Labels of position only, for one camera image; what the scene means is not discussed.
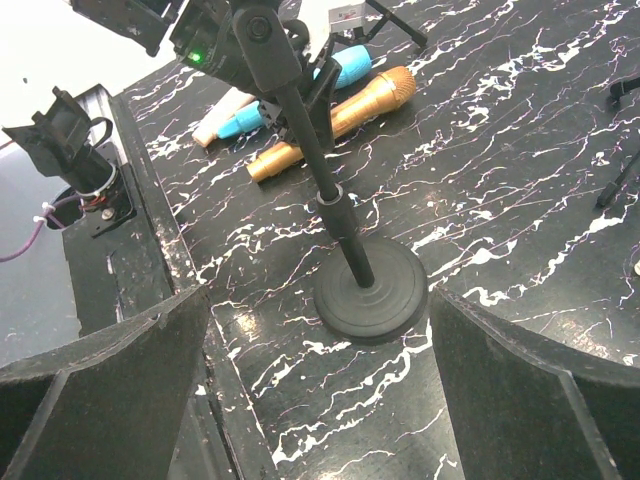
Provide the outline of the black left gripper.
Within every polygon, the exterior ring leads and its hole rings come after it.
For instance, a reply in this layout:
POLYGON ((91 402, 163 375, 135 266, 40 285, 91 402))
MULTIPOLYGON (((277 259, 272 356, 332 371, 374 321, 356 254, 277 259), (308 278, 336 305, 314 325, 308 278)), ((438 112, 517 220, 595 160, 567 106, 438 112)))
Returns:
POLYGON ((342 66, 331 56, 316 66, 289 44, 259 48, 258 98, 280 108, 282 118, 273 122, 284 130, 283 140, 300 147, 333 148, 330 104, 341 73, 342 66))

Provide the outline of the gold toy microphone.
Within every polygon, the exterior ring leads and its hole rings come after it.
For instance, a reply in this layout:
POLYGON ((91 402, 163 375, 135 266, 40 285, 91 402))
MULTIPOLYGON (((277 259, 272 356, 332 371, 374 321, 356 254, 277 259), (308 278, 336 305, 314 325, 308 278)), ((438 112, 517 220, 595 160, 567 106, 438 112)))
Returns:
MULTIPOLYGON (((357 94, 331 110, 334 137, 340 138, 372 118, 395 111, 416 93, 416 80, 405 66, 378 74, 357 94)), ((278 175, 304 158, 302 150, 279 142, 260 154, 247 166, 255 183, 278 175)))

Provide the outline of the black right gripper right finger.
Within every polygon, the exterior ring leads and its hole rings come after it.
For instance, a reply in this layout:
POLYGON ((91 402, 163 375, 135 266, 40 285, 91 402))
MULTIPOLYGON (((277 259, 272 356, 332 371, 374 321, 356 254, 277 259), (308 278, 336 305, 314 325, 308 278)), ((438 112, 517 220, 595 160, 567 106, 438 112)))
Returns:
POLYGON ((468 479, 636 479, 639 370, 504 320, 444 289, 433 348, 468 479))

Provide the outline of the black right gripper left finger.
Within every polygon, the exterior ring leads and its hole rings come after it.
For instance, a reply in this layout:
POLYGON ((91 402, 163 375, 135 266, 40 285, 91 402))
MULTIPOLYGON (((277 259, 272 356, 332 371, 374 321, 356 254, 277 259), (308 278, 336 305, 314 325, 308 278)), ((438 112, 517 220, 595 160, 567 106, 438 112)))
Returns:
POLYGON ((208 321, 192 287, 3 367, 2 478, 165 478, 208 321))

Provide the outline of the black round-base clamp stand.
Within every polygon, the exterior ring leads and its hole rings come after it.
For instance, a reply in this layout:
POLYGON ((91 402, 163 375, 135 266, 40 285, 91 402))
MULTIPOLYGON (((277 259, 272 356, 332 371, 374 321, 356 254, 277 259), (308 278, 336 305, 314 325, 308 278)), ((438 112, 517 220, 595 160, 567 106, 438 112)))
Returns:
MULTIPOLYGON (((233 1, 232 26, 257 85, 262 46, 290 45, 276 1, 233 1)), ((423 316, 427 275, 418 257, 387 238, 361 240, 351 199, 336 183, 322 149, 300 147, 318 187, 318 213, 339 243, 315 274, 314 305, 327 329, 354 344, 393 341, 423 316)))

